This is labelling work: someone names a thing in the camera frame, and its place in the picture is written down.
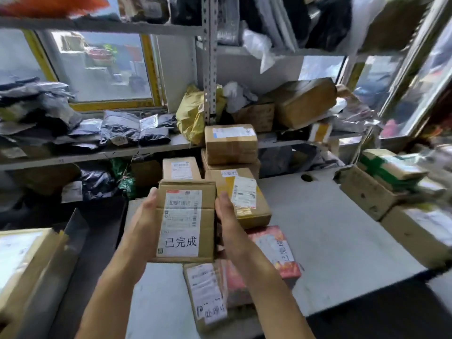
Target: white table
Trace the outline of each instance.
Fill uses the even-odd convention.
[[[270,225],[286,235],[304,271],[293,295],[309,316],[408,279],[426,269],[332,181],[333,170],[265,178],[258,184],[272,209]],[[129,204],[127,222],[142,200]],[[223,327],[207,338],[253,338],[256,318]],[[181,264],[149,263],[136,285],[127,339],[200,338]]]

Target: orange object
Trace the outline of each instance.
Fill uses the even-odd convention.
[[[65,18],[108,7],[107,0],[18,0],[0,6],[0,13],[15,17]]]

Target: window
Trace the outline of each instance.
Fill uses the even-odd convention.
[[[76,101],[151,98],[139,34],[53,31],[52,36]]]
[[[39,77],[46,80],[21,30],[0,29],[0,83]]]
[[[298,80],[331,77],[336,82],[343,59],[343,56],[306,56]]]
[[[369,56],[353,93],[371,109],[380,110],[401,60],[400,56]]]
[[[429,99],[439,92],[438,86],[449,78],[449,71],[452,69],[451,56],[452,20],[444,28],[405,95],[392,112],[385,114],[387,122],[381,133],[383,138],[409,134],[417,119],[427,110]]]

